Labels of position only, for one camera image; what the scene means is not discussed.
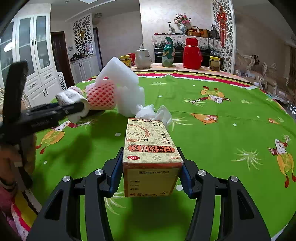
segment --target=red oval label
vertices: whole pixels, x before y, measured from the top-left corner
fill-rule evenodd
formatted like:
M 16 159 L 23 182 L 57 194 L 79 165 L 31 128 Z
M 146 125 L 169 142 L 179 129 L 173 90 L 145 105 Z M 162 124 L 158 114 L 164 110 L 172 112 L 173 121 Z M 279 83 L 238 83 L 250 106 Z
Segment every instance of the red oval label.
M 130 160 L 139 160 L 140 158 L 138 156 L 128 156 L 128 159 L 130 159 Z

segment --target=round table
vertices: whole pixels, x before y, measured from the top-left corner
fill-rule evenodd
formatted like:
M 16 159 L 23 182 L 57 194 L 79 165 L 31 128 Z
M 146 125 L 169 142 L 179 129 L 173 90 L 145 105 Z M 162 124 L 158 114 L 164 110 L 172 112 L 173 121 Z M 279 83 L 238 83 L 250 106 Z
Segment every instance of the round table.
M 270 96 L 238 76 L 204 67 L 190 71 L 180 64 L 132 70 L 145 89 L 146 105 L 154 104 L 156 109 L 165 105 L 171 112 L 168 131 L 185 157 L 214 177 L 237 176 L 257 205 L 270 236 L 276 235 L 296 210 L 296 183 L 291 174 L 292 157 L 296 156 L 293 119 Z M 93 81 L 77 86 L 83 90 Z M 41 204 L 63 176 L 87 176 L 115 158 L 124 146 L 128 118 L 116 109 L 78 124 L 67 120 L 60 121 L 56 129 L 37 133 L 32 191 Z M 178 188 L 166 197 L 127 198 L 122 180 L 115 196 L 105 199 L 114 240 L 184 240 L 195 200 L 187 197 L 180 184 L 178 180 Z M 219 200 L 216 196 L 211 240 L 218 235 Z

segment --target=white cabinet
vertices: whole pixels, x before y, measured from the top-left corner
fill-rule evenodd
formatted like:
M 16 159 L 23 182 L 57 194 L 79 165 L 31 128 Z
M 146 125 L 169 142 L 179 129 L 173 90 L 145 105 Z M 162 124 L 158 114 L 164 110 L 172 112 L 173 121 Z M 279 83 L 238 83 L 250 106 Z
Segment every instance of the white cabinet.
M 72 64 L 75 76 L 75 83 L 79 83 L 83 80 L 87 80 L 100 73 L 98 61 L 96 56 L 85 57 L 81 60 L 77 60 Z
M 5 86 L 13 62 L 27 61 L 24 92 L 36 106 L 49 103 L 62 88 L 51 51 L 50 15 L 30 14 L 20 10 L 0 39 L 0 87 Z

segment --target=green bottle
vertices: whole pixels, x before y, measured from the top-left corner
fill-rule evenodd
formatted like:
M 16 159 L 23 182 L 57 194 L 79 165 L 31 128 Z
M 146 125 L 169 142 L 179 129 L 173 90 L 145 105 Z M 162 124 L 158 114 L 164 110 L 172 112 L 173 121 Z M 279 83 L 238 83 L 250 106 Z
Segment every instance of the green bottle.
M 175 47 L 173 41 L 170 37 L 165 37 L 167 43 L 163 49 L 163 57 L 161 59 L 161 63 L 163 67 L 172 67 L 175 57 Z

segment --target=red hanging ornament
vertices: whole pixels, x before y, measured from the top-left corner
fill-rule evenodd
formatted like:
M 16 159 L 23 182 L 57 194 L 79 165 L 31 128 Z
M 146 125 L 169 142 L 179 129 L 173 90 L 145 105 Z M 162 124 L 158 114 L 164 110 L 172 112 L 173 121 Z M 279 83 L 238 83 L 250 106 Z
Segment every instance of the red hanging ornament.
M 220 5 L 219 12 L 217 13 L 217 20 L 220 25 L 220 43 L 221 46 L 224 47 L 226 41 L 226 13 L 223 11 L 223 7 Z

